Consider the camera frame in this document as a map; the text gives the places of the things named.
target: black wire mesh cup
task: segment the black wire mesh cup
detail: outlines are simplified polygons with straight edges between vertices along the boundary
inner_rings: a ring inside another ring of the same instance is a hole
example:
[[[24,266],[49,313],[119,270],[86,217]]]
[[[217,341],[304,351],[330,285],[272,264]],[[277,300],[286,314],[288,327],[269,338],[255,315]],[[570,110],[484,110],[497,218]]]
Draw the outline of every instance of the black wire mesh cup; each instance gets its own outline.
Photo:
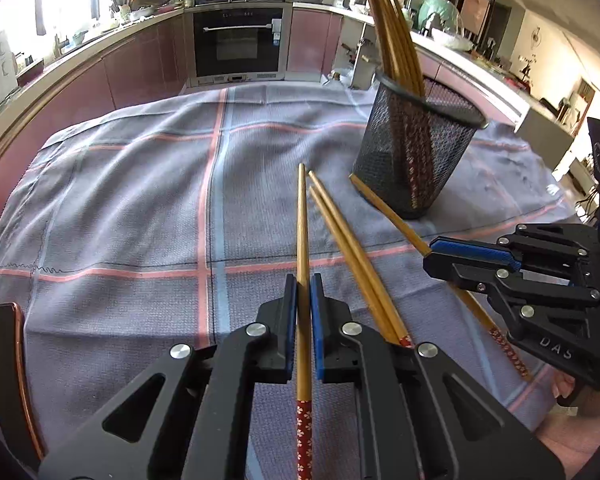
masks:
[[[484,114],[425,77],[421,99],[382,73],[353,173],[405,219],[419,218],[454,172]]]

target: oven door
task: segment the oven door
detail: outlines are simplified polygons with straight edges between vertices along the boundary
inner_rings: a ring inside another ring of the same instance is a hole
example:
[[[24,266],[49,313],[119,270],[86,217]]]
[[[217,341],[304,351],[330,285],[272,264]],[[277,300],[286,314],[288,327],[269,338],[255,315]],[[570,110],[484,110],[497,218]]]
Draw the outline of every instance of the oven door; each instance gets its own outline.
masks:
[[[208,10],[194,18],[196,76],[278,72],[282,8]]]

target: oven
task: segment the oven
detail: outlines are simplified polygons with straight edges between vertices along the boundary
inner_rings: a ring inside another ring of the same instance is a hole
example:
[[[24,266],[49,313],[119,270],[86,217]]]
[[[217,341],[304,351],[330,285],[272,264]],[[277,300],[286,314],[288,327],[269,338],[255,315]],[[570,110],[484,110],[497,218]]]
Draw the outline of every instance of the oven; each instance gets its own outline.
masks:
[[[192,83],[282,79],[291,8],[284,3],[244,2],[205,6],[195,12]]]

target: triangular cutout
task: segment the triangular cutout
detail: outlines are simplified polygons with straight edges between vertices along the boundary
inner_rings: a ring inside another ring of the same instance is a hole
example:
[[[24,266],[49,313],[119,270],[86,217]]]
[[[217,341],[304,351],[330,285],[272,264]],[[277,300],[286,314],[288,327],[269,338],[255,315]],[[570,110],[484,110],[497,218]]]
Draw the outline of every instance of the triangular cutout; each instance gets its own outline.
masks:
[[[128,442],[138,442],[164,381],[162,374],[151,376],[104,420],[102,429]]]
[[[500,429],[502,423],[454,377],[445,375],[442,380],[458,415],[464,437],[469,442],[484,439]]]

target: wooden chopstick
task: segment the wooden chopstick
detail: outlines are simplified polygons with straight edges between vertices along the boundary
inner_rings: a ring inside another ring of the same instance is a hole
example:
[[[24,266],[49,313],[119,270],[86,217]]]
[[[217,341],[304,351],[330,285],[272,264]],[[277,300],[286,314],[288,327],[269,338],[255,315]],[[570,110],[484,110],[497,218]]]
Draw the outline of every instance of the wooden chopstick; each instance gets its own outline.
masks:
[[[298,478],[312,478],[311,307],[309,305],[309,235],[304,164],[298,165],[298,326],[296,329],[296,433]]]
[[[331,215],[329,208],[324,203],[324,200],[320,194],[313,187],[309,188],[309,192],[311,193],[314,202],[318,206],[318,209],[322,214],[322,218],[324,218],[324,222],[327,224],[331,235],[333,236],[334,240],[336,240],[338,248],[340,249],[340,252],[344,257],[349,270],[353,274],[353,277],[358,284],[358,288],[362,293],[362,297],[365,300],[366,306],[368,307],[369,312],[371,312],[371,316],[374,318],[382,337],[384,337],[384,339],[386,339],[389,343],[398,344],[398,337],[394,328],[391,326],[391,323],[389,323],[389,320],[382,309],[382,305],[380,304],[378,297],[371,287],[371,283],[369,283],[369,280],[362,269],[362,265],[357,260],[353,250],[347,243],[347,239]]]
[[[422,255],[427,256],[431,252],[431,248],[426,242],[422,240],[408,224],[398,214],[391,209],[378,195],[376,195],[364,182],[362,182],[355,174],[349,175],[351,183],[356,189],[362,193],[362,195],[369,200],[384,216],[386,216],[393,225],[395,225],[405,238],[413,245],[416,250]],[[466,307],[474,315],[475,319],[487,329],[491,337],[496,341],[498,346],[506,354],[507,358],[515,369],[518,371],[520,376],[525,381],[532,381],[533,375],[526,368],[526,365],[522,362],[522,359],[518,356],[517,352],[507,342],[506,338],[502,335],[499,327],[495,321],[491,319],[489,313],[482,307],[480,303],[471,295],[467,290],[461,290],[457,288],[453,283],[447,282],[451,287],[456,296],[462,301]]]
[[[411,334],[409,334],[407,327],[405,327],[404,323],[402,322],[402,318],[400,317],[394,302],[389,296],[389,293],[386,291],[386,288],[384,288],[382,280],[380,280],[380,277],[374,269],[374,266],[371,264],[371,261],[369,261],[368,256],[366,256],[365,250],[360,245],[356,235],[353,234],[351,227],[338,209],[338,206],[335,205],[335,202],[327,192],[324,184],[322,184],[320,179],[313,171],[309,172],[309,178],[314,183],[315,189],[317,189],[318,193],[320,194],[320,198],[327,206],[331,216],[335,220],[337,226],[344,235],[345,240],[349,244],[349,247],[353,251],[353,254],[360,264],[362,271],[365,273],[367,281],[370,283],[374,293],[376,294],[376,298],[378,298],[380,305],[382,306],[382,309],[389,320],[389,323],[394,329],[395,335],[398,337],[398,342],[402,346],[413,348],[413,338],[411,337]]]

